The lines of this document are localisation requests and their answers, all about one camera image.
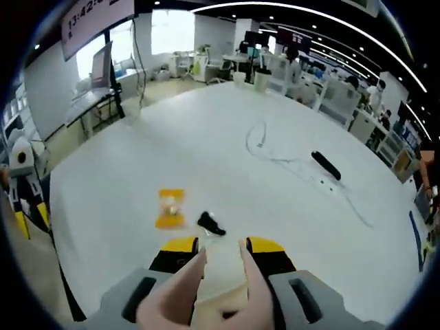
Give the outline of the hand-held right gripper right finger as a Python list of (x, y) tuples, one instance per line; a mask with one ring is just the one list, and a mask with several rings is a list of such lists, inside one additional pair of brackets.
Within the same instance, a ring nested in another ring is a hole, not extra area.
[(273, 329), (343, 329), (341, 295), (308, 271), (297, 270), (277, 242), (249, 236), (245, 246), (270, 292)]

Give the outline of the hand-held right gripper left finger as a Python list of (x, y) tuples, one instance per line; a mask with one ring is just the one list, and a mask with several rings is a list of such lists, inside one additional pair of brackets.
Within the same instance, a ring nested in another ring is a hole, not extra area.
[(101, 300), (100, 329), (189, 329), (200, 283), (198, 238), (173, 239)]

